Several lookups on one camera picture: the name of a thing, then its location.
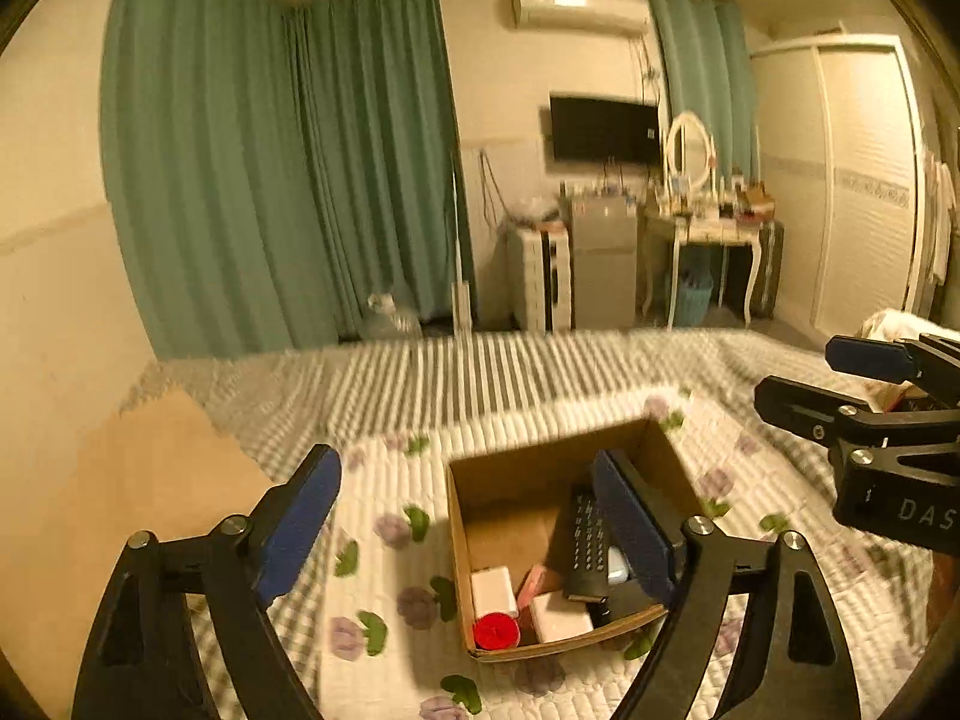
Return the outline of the black remote control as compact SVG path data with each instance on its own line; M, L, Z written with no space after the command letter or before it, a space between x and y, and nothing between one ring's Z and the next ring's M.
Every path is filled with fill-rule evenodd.
M568 600L601 603L608 597L608 533L599 502L587 486L571 495L571 553L565 580Z

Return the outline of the white power bank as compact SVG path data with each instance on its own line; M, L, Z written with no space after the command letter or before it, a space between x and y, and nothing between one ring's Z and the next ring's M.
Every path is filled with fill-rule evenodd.
M529 613L540 644L576 639L594 631L586 603L568 600L562 590L536 596Z

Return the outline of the red patterned wallet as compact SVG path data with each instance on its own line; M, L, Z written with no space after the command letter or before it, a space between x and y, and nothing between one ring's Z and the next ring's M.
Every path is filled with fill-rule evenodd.
M526 577L519 585L516 595L516 605L519 611L527 610L536 596L545 593L556 592L565 586L565 578L562 574L544 566L544 564L534 564L527 571Z

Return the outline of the white bottle red cap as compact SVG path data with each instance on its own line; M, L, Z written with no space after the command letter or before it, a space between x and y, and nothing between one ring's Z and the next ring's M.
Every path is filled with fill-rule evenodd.
M482 652L516 649L523 639L516 617L501 611L480 616L473 623L472 632L475 647Z

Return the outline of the white square charger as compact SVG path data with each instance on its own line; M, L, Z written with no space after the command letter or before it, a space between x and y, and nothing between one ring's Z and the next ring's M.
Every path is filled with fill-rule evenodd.
M516 593L512 588L512 578L506 566L488 567L470 574L472 589L473 616L505 614L519 616Z

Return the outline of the hanging white towel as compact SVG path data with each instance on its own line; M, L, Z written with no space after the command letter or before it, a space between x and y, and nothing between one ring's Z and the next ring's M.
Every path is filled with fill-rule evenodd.
M926 187L926 232L924 232L924 265L929 281L944 286L949 274L953 223L957 218L957 193L950 167L926 153L924 161Z

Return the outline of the tan pillow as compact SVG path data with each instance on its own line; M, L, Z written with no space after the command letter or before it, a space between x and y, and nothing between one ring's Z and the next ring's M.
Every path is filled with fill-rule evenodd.
M270 479L182 390L86 433L73 466L2 494L2 652L50 718L70 715L89 629L128 537L203 535Z

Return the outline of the white vanity table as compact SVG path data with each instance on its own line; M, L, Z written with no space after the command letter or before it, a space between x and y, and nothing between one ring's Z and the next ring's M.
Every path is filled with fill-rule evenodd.
M761 255L763 255L759 224L746 223L736 218L698 220L692 216L659 215L654 211L645 211L640 218L640 226L640 254L644 273L644 294L641 302L643 319L649 316L649 310L654 301L654 275L656 275L654 250L658 249L659 244L667 247L667 273L670 278L670 293L667 298L667 327L669 328L674 328L677 321L682 263L699 265L706 271L713 271L715 263L719 263L719 277L715 291L716 302L722 304L727 293L731 252L747 250L750 254L750 266L742 298L742 317L743 325L747 328L752 327L754 323L752 299L757 288Z

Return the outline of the white louvered wardrobe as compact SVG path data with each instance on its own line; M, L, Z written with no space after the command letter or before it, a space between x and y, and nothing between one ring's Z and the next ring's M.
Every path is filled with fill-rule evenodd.
M776 315L807 337L914 310L924 277L924 143L900 39L840 34L752 55L760 177L784 227Z

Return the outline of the white floral quilted mat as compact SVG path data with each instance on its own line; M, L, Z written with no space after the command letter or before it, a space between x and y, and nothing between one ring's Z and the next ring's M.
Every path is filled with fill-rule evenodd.
M544 658L489 665L460 633L446 470L459 458L656 421L706 512L729 535L811 542L850 644L859 700L877 717L926 642L932 559L841 527L800 471L825 458L776 445L711 398L675 387L560 401L448 426L387 427L348 445L317 623L320 708L331 718L605 718L659 622Z

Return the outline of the white oval vanity mirror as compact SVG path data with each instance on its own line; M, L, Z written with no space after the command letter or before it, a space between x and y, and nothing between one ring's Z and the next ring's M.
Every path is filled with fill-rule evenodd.
M711 187L716 169L715 138L693 110L670 122L664 140L665 188L675 197L695 197Z

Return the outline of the brown cardboard box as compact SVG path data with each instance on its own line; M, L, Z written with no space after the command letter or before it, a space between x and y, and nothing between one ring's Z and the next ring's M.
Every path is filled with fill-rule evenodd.
M631 634L665 616L664 606L647 603L631 616L590 629L573 639L524 639L506 650L475 644L472 574L505 567L517 589L530 567L542 564L558 575L573 557L573 491L590 483L590 465L605 449L622 450L647 484L682 514L697 514L700 501L674 445L652 419L544 440L493 454L451 461L446 468L452 567L464 649L483 665L529 660L599 645Z

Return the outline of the white mop stick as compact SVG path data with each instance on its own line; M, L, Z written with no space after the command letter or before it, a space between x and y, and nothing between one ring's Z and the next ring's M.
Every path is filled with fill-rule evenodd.
M459 167L457 167L457 153L451 151L451 203L452 203L452 240L454 241L454 281L452 291L452 318L454 319L454 335L466 337L472 333L472 293L470 292L469 278L467 278L462 236L460 236L460 203L459 203Z

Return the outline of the white air conditioner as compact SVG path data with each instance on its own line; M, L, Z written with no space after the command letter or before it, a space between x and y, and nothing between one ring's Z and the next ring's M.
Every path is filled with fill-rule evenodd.
M649 28L643 0L511 0L518 28L571 29L641 36Z

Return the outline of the black wall television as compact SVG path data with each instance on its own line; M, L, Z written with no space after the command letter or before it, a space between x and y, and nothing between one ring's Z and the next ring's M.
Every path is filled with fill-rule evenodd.
M661 160L659 111L651 104L552 94L550 137L556 161L651 167Z

